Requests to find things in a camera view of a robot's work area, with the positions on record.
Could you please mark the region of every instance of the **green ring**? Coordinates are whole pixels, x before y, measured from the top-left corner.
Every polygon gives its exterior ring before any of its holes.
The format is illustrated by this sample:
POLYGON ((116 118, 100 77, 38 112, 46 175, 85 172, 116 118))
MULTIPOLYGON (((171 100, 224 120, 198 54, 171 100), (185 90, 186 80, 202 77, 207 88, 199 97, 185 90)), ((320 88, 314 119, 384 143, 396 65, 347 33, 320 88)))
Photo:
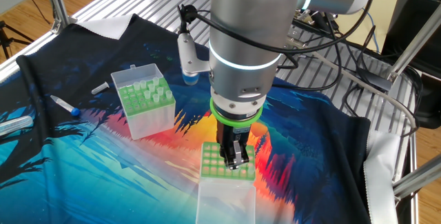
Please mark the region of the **green ring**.
POLYGON ((257 114, 251 118, 250 120, 246 121, 232 121, 229 119, 226 119, 225 117, 221 116, 215 109, 214 109, 214 103, 213 98, 209 100, 209 108, 212 111, 212 114, 218 121, 220 121, 224 125, 231 126, 233 128, 245 128, 249 127, 251 124, 257 122, 259 120, 260 116, 262 115, 263 108, 260 108, 259 111, 257 111, 257 114))

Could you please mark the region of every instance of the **black stand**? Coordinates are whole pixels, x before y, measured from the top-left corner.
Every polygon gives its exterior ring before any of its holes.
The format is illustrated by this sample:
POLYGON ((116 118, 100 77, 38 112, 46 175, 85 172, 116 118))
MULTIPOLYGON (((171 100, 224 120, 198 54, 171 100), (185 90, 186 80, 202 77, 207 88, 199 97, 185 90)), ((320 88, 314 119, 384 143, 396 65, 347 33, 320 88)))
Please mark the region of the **black stand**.
POLYGON ((24 44, 24 45, 29 45, 31 42, 34 42, 33 39, 27 37, 26 35, 24 35, 23 33, 19 32, 18 30, 16 30, 15 28, 10 27, 8 24, 6 24, 4 21, 0 21, 0 45, 3 48, 3 52, 5 53, 6 59, 10 58, 10 55, 8 53, 8 50, 6 48, 10 47, 10 44, 12 42, 17 42, 20 44, 24 44), (11 31, 13 31, 14 33, 18 34, 19 36, 27 39, 28 41, 22 41, 19 39, 15 39, 15 38, 8 38, 8 36, 5 33, 5 30, 3 30, 4 28, 7 28, 11 31))

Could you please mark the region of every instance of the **metal frame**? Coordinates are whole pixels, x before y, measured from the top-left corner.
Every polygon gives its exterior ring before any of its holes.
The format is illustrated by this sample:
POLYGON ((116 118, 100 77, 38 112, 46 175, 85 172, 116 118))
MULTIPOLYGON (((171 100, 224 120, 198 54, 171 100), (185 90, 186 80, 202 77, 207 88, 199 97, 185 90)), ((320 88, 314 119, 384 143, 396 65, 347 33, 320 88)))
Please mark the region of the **metal frame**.
POLYGON ((441 25, 441 4, 435 12, 427 20, 426 24, 421 28, 412 42, 407 46, 406 50, 401 54, 400 58, 395 62, 388 71, 387 79, 394 82, 412 59, 421 50, 423 45, 430 39, 432 34, 441 25))
POLYGON ((393 193, 398 199, 417 192, 441 176, 441 154, 431 159, 393 185, 393 193))
MULTIPOLYGON (((65 13, 65 8, 62 2, 63 1, 61 0, 61 5, 58 5, 60 6, 59 11, 63 12, 64 10, 65 13)), ((77 18, 79 21, 90 21, 136 13, 138 16, 151 21, 162 28, 171 32, 177 32, 180 19, 176 11, 176 5, 181 3, 192 4, 198 9, 209 9, 210 7, 210 0, 94 0, 92 3, 73 14, 73 17, 77 18)), ((203 15, 209 18, 209 13, 204 13, 203 15)), ((189 25, 189 29, 191 30, 195 43, 208 46, 209 28, 204 23, 196 20, 189 25)), ((316 37, 316 35, 305 32, 300 28, 292 28, 288 35, 303 42, 316 37)), ((0 82, 7 80, 8 77, 11 77, 15 72, 19 71, 19 66, 15 62, 15 59, 19 55, 32 54, 55 37, 56 35, 52 32, 48 32, 34 43, 15 54, 11 59, 0 64, 0 82)), ((314 46, 327 41, 329 40, 318 39, 308 43, 308 45, 314 46)), ((339 50, 342 56, 343 65, 349 69, 355 70, 345 46, 339 44, 339 50)), ((356 56, 360 54, 360 51, 355 49, 352 50, 356 56)), ((319 53, 327 57, 329 60, 336 62, 334 48, 322 50, 319 53)), ((296 56, 295 59, 300 64, 296 73, 292 73, 292 70, 279 70, 276 76, 282 80, 303 87, 322 86, 324 83, 329 83, 335 78, 336 71, 330 70, 322 63, 317 62, 317 59, 300 59, 299 56, 296 56)), ((376 74, 384 75, 390 68, 389 65, 372 59, 369 56, 365 56, 365 60, 369 70, 376 74)), ((280 65, 292 65, 292 63, 287 60, 286 57, 283 57, 280 60, 280 65)), ((327 95, 337 108, 341 109, 343 112, 347 112, 342 104, 341 96, 347 92, 347 89, 352 85, 353 83, 350 80, 343 78, 334 88, 323 91, 322 93, 327 95)), ((405 104, 410 110, 414 109, 414 91, 412 90, 410 80, 405 75, 397 77, 396 83, 394 83, 389 95, 405 104)), ((371 120, 372 130, 391 132, 397 135, 402 135, 410 130, 409 124, 405 121, 402 113, 375 94, 367 91, 360 91, 349 96, 348 102, 358 115, 365 116, 371 120)), ((398 181, 401 178, 402 168, 404 167, 404 158, 409 144, 411 153, 411 171, 416 169, 416 138, 413 134, 410 137, 401 140, 396 176, 393 181, 398 181)), ((418 195, 412 198, 411 215, 412 223, 418 223, 418 195)))
POLYGON ((54 24, 51 32, 59 34, 65 27, 71 23, 76 23, 76 19, 69 17, 66 12, 63 0, 49 0, 54 12, 54 24))

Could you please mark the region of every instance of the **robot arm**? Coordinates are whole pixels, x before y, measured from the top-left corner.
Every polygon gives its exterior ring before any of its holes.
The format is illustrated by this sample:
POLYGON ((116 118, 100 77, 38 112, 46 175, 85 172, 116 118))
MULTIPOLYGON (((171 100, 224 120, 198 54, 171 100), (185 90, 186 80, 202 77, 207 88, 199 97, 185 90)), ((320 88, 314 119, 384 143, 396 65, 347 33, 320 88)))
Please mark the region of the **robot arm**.
MULTIPOLYGON (((211 18, 224 28, 265 45, 283 47, 296 8, 338 14, 355 12, 367 0, 212 0, 211 18)), ((195 11, 192 6, 180 9, 195 11)), ((281 54, 263 50, 211 28, 209 61, 196 58, 193 38, 181 26, 178 38, 184 81, 194 85, 209 72, 210 109, 218 120, 216 140, 225 165, 249 162, 245 151, 251 124, 262 113, 281 54)))

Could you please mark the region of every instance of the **metal grid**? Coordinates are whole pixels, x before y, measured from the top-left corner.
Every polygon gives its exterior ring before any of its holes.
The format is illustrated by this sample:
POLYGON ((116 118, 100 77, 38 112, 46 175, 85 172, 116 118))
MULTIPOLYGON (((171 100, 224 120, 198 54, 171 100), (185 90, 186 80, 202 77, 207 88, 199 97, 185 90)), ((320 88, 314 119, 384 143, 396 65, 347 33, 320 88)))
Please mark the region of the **metal grid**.
MULTIPOLYGON (((209 10, 210 8, 210 0, 95 0, 72 17, 77 18, 78 21, 91 21, 119 17, 127 14, 137 14, 138 16, 166 28, 169 31, 177 32, 180 23, 178 11, 176 9, 178 4, 192 4, 199 10, 209 10)), ((209 18, 209 13, 202 12, 201 14, 209 18)), ((195 20, 189 25, 189 29, 191 30, 195 42, 207 46, 209 40, 209 28, 205 23, 195 20)), ((300 28, 292 28, 288 35, 304 42, 316 37, 315 34, 306 32, 300 28)), ((20 54, 31 54, 36 52, 42 45, 51 41, 53 38, 55 38, 55 35, 49 32, 20 51, 14 57, 1 64, 0 82, 6 80, 10 75, 19 70, 18 65, 15 63, 17 56, 20 54)), ((318 39, 307 43, 307 45, 312 47, 325 42, 327 42, 327 39, 318 39)), ((341 53, 343 66, 350 70, 355 70, 355 63, 350 59, 346 46, 339 44, 338 47, 341 53)), ((321 50, 319 53, 336 63, 335 47, 321 50)), ((358 57, 360 51, 354 49, 353 53, 358 57)), ((300 65, 298 69, 280 70, 277 72, 276 76, 301 87, 324 86, 331 83, 336 78, 336 70, 323 65, 323 63, 317 59, 301 58, 298 55, 295 56, 295 59, 300 65)), ((389 65, 368 56, 365 56, 365 61, 369 70, 375 74, 382 75, 389 67, 389 65)), ((286 60, 286 57, 281 58, 279 64, 292 65, 290 61, 286 60)), ((342 97, 347 90, 354 85, 353 81, 343 77, 337 85, 331 89, 322 91, 322 93, 327 95, 337 108, 348 113, 342 103, 342 97)), ((408 78, 400 77, 397 79, 389 92, 389 95, 405 104, 410 110, 414 109, 415 94, 408 78)), ((391 132, 398 135, 403 135, 410 131, 409 122, 406 120, 404 114, 376 94, 372 94, 366 90, 360 90, 351 94, 348 97, 348 102, 359 116, 364 116, 371 120, 372 130, 391 132)), ((409 141, 411 142, 412 148, 412 145, 415 143, 415 136, 411 135, 409 138, 402 139, 394 181, 401 178, 404 158, 409 141)), ((413 163, 412 170, 415 168, 416 163, 413 163)))

